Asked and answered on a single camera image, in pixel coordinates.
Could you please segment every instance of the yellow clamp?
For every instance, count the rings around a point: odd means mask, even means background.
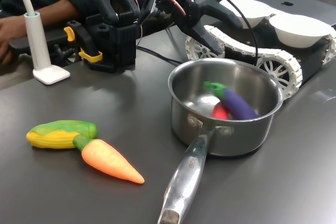
[[[64,31],[68,35],[68,41],[73,42],[75,40],[75,33],[74,33],[73,29],[68,26],[68,27],[64,28]],[[95,62],[98,62],[98,61],[103,59],[102,52],[100,52],[100,51],[98,51],[98,52],[99,52],[99,54],[97,56],[90,56],[86,52],[84,52],[84,50],[82,48],[80,48],[80,52],[78,54],[83,59],[86,59],[86,60],[90,61],[91,63],[95,63]]]
[[[82,48],[80,48],[80,52],[78,53],[80,57],[90,61],[91,63],[96,63],[100,60],[103,59],[103,54],[102,52],[98,51],[99,52],[99,55],[97,56],[90,56],[88,55],[86,52],[84,52],[84,50]]]
[[[68,35],[68,41],[73,42],[75,40],[75,33],[74,33],[73,29],[71,27],[67,26],[66,28],[64,28],[64,31]]]

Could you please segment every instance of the pot rim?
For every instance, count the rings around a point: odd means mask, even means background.
[[[274,83],[274,85],[277,87],[278,89],[278,104],[273,108],[273,110],[269,113],[267,113],[266,115],[260,116],[258,118],[255,119],[249,119],[249,120],[223,120],[223,119],[216,119],[213,118],[211,116],[207,116],[207,115],[203,115],[193,109],[191,109],[190,107],[188,107],[187,105],[185,105],[183,102],[181,102],[177,96],[175,95],[174,91],[173,91],[173,87],[172,87],[172,83],[173,83],[173,79],[175,78],[175,76],[177,75],[177,73],[179,71],[182,71],[183,69],[189,67],[189,65],[194,65],[197,64],[197,62],[200,61],[211,61],[211,62],[226,62],[227,64],[235,64],[235,65],[242,65],[245,67],[249,67],[254,69],[255,71],[259,72],[261,75],[265,76],[266,78],[268,78],[271,82]],[[242,61],[237,61],[237,60],[231,60],[231,59],[223,59],[223,58],[205,58],[205,59],[199,59],[199,60],[192,60],[192,61],[187,61],[181,65],[179,65],[178,67],[176,67],[169,75],[168,77],[168,88],[169,91],[172,95],[172,97],[175,99],[175,101],[177,101],[181,106],[183,106],[184,108],[186,108],[188,111],[193,112],[196,115],[202,116],[204,118],[213,120],[215,122],[220,121],[220,122],[253,122],[253,121],[259,121],[262,120],[264,118],[267,118],[269,116],[272,116],[273,114],[275,114],[279,108],[281,108],[282,103],[284,102],[284,95],[282,94],[282,89],[279,85],[277,85],[277,83],[271,78],[271,76],[269,76],[265,71],[261,70],[260,68],[257,68],[251,64],[242,62]]]

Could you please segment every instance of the person's arm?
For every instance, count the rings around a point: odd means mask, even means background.
[[[80,17],[80,12],[68,0],[60,0],[37,10],[44,27],[60,24]],[[0,19],[0,65],[6,65],[13,59],[8,43],[27,35],[24,16],[12,16]]]
[[[64,23],[79,17],[98,13],[93,0],[60,0],[38,10],[44,27]],[[13,59],[8,42],[26,36],[26,25],[23,15],[0,19],[0,66]]]
[[[81,13],[68,0],[60,0],[38,10],[44,27],[60,24],[81,17]]]

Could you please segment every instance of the black cable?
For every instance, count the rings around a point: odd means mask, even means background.
[[[256,59],[257,59],[257,58],[258,58],[258,45],[257,45],[257,39],[256,39],[256,35],[255,35],[255,33],[254,33],[254,31],[253,31],[253,29],[252,29],[250,23],[247,21],[246,17],[245,17],[244,14],[239,10],[239,8],[238,8],[234,3],[232,3],[231,0],[226,0],[226,1],[228,1],[229,4],[231,4],[231,5],[234,7],[234,9],[236,9],[236,10],[239,12],[239,14],[242,16],[243,20],[245,21],[245,23],[246,23],[248,29],[250,30],[250,32],[251,32],[251,34],[252,34],[252,37],[253,37],[254,46],[255,46],[255,48],[256,48]]]
[[[145,48],[145,47],[138,46],[137,50],[140,50],[140,51],[146,52],[148,54],[154,55],[154,56],[160,58],[161,60],[170,61],[170,62],[173,62],[173,63],[176,63],[176,64],[182,64],[182,62],[180,62],[178,60],[173,60],[173,59],[164,57],[163,55],[159,54],[158,52],[155,52],[155,51],[153,51],[151,49],[148,49],[148,48]]]

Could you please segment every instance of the yellow corn cob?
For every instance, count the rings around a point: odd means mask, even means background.
[[[72,140],[79,132],[67,132],[64,130],[56,130],[46,135],[40,135],[31,131],[27,134],[27,139],[32,146],[38,148],[68,149],[75,148]]]

